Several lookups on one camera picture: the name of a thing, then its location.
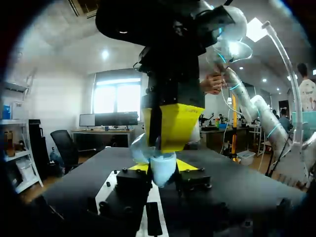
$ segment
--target desk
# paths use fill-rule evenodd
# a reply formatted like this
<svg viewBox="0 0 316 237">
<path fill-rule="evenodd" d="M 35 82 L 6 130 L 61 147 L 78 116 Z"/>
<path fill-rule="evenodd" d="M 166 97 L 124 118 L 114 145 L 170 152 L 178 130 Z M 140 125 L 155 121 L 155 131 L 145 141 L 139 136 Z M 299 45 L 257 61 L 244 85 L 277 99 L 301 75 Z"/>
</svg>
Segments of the desk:
<svg viewBox="0 0 316 237">
<path fill-rule="evenodd" d="M 225 129 L 213 130 L 213 131 L 201 131 L 202 141 L 206 146 L 218 153 L 221 152 Z M 247 149 L 247 127 L 237 127 L 237 149 L 236 153 L 243 152 Z M 227 129 L 225 134 L 225 142 L 233 140 L 233 129 Z"/>
<path fill-rule="evenodd" d="M 296 206 L 305 195 L 298 189 L 239 165 L 211 150 L 182 151 L 177 153 L 177 157 L 196 167 L 205 168 L 205 172 L 212 176 L 209 201 L 225 202 L 231 213 L 256 213 L 268 208 L 274 209 L 281 198 L 291 199 Z M 97 195 L 112 170 L 134 164 L 129 148 L 106 148 L 52 185 L 43 196 L 64 218 L 71 218 L 80 225 L 80 213 L 87 210 L 87 198 Z M 184 225 L 179 225 L 179 213 L 175 208 L 179 201 L 175 185 L 159 189 L 159 193 L 169 236 L 187 236 L 187 230 L 181 229 Z"/>
<path fill-rule="evenodd" d="M 105 131 L 105 130 L 80 130 L 80 129 L 74 129 L 71 130 L 71 137 L 74 141 L 74 143 L 76 143 L 76 138 L 75 138 L 75 134 L 90 134 L 90 135 L 125 135 L 127 136 L 127 147 L 130 147 L 131 143 L 134 141 L 135 139 L 135 129 L 131 129 L 129 131 L 127 130 L 109 130 L 109 131 Z"/>
</svg>

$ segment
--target window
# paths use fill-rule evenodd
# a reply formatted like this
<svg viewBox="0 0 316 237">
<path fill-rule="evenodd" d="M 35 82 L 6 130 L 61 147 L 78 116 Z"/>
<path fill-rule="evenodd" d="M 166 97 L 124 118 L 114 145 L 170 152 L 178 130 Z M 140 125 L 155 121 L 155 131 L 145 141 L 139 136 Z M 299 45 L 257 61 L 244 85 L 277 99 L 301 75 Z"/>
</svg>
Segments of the window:
<svg viewBox="0 0 316 237">
<path fill-rule="evenodd" d="M 140 121 L 140 78 L 105 80 L 96 83 L 93 112 L 134 112 Z"/>
</svg>

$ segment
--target white cable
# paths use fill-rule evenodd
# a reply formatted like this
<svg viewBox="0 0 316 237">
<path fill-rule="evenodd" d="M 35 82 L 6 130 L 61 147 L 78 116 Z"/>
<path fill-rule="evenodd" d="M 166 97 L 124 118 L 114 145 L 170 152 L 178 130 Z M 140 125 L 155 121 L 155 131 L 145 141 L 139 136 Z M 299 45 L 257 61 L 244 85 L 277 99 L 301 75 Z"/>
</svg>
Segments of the white cable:
<svg viewBox="0 0 316 237">
<path fill-rule="evenodd" d="M 223 96 L 223 100 L 224 100 L 225 104 L 228 106 L 228 108 L 230 108 L 232 111 L 236 112 L 237 114 L 242 115 L 241 112 L 238 112 L 238 111 L 234 110 L 234 109 L 233 109 L 232 107 L 230 107 L 229 104 L 226 102 L 225 97 L 224 97 L 223 87 L 222 87 L 222 96 Z"/>
<path fill-rule="evenodd" d="M 231 111 L 231 110 L 230 110 L 230 109 L 228 109 L 228 115 L 227 115 L 227 118 L 228 118 L 228 120 L 227 120 L 227 125 L 226 125 L 225 131 L 224 131 L 223 145 L 222 145 L 222 149 L 221 149 L 221 152 L 220 152 L 219 154 L 221 154 L 221 153 L 222 153 L 222 151 L 223 151 L 223 148 L 224 148 L 224 142 L 225 142 L 225 134 L 226 134 L 226 130 L 227 130 L 227 127 L 228 127 L 228 121 L 229 121 L 229 112 L 230 112 L 230 111 Z"/>
</svg>

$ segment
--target white strip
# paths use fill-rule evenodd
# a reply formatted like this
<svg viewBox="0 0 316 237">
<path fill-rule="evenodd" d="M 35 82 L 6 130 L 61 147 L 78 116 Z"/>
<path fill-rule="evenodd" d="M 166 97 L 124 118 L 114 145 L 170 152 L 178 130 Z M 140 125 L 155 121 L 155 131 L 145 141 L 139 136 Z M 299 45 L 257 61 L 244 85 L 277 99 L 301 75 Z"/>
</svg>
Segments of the white strip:
<svg viewBox="0 0 316 237">
<path fill-rule="evenodd" d="M 107 199 L 107 197 L 110 195 L 110 193 L 113 191 L 115 185 L 117 184 L 116 176 L 117 176 L 117 174 L 114 174 L 114 171 L 112 171 L 110 173 L 110 175 L 108 176 L 107 180 L 102 185 L 97 196 L 95 196 L 95 202 L 97 205 L 99 215 L 100 215 L 99 203 L 101 201 L 105 201 Z M 162 204 L 161 204 L 160 194 L 159 194 L 159 188 L 153 182 L 152 182 L 152 184 L 153 184 L 153 188 L 151 188 L 149 191 L 147 202 L 157 202 L 158 212 L 159 212 L 159 220 L 160 220 L 160 225 L 161 225 L 161 229 L 162 229 L 162 235 L 160 237 L 169 237 L 166 221 L 165 221 L 164 215 L 163 215 Z M 148 222 L 147 222 L 146 207 L 144 206 L 142 221 L 140 223 L 139 231 L 136 233 L 136 237 L 149 237 L 147 224 L 148 224 Z"/>
</svg>

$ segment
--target white shirt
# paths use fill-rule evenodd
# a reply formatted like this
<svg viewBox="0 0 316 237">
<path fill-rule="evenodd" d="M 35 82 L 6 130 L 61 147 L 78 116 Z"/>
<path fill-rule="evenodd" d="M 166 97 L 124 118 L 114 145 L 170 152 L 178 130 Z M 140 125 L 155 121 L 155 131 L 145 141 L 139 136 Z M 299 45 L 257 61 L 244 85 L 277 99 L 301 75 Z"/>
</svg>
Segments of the white shirt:
<svg viewBox="0 0 316 237">
<path fill-rule="evenodd" d="M 316 85 L 311 80 L 303 80 L 300 84 L 303 111 L 316 111 Z"/>
</svg>

